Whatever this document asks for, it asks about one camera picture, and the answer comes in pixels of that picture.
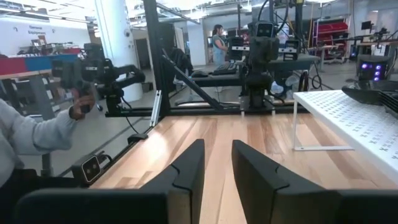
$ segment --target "person's hand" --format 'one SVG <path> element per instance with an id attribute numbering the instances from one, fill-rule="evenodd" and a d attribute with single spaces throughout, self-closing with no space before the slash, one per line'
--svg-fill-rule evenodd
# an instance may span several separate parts
<path id="1" fill-rule="evenodd" d="M 92 91 L 87 96 L 80 97 L 79 92 L 77 90 L 72 90 L 73 94 L 73 106 L 69 110 L 69 116 L 71 119 L 80 120 L 85 117 L 85 114 L 81 112 L 80 107 L 88 105 L 90 110 L 93 109 L 95 104 L 95 98 Z"/>

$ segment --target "sign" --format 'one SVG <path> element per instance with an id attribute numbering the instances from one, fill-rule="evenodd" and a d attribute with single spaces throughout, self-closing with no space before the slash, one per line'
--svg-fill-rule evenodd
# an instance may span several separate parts
<path id="1" fill-rule="evenodd" d="M 33 35 L 45 35 L 43 27 L 41 27 L 41 26 L 31 26 L 31 25 L 29 25 L 29 29 L 28 29 L 27 33 L 28 34 L 33 34 Z"/>

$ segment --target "white table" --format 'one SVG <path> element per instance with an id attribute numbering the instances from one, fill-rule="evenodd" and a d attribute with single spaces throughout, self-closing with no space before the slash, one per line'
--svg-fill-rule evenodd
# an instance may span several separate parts
<path id="1" fill-rule="evenodd" d="M 384 107 L 364 105 L 341 90 L 294 93 L 294 150 L 355 149 L 398 184 L 398 119 Z M 318 118 L 349 146 L 298 146 L 297 103 Z"/>

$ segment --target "woman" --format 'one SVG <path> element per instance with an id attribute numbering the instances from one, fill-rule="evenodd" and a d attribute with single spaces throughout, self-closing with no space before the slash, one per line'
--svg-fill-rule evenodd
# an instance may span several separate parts
<path id="1" fill-rule="evenodd" d="M 213 61 L 219 67 L 220 65 L 224 65 L 226 52 L 228 51 L 228 47 L 224 43 L 221 36 L 223 35 L 224 29 L 223 26 L 217 24 L 213 29 Z M 216 91 L 222 91 L 222 87 L 216 87 Z"/>

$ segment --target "wooden table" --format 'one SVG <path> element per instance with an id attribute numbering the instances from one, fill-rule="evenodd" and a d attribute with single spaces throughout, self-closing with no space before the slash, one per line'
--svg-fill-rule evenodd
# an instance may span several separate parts
<path id="1" fill-rule="evenodd" d="M 110 168 L 92 189 L 136 189 L 155 177 L 191 143 L 205 140 L 202 224 L 245 224 L 231 163 L 232 140 L 240 139 L 288 169 L 328 189 L 396 189 L 355 151 L 295 152 L 292 114 L 275 116 L 168 116 Z M 299 114 L 299 144 L 345 145 L 310 114 Z"/>

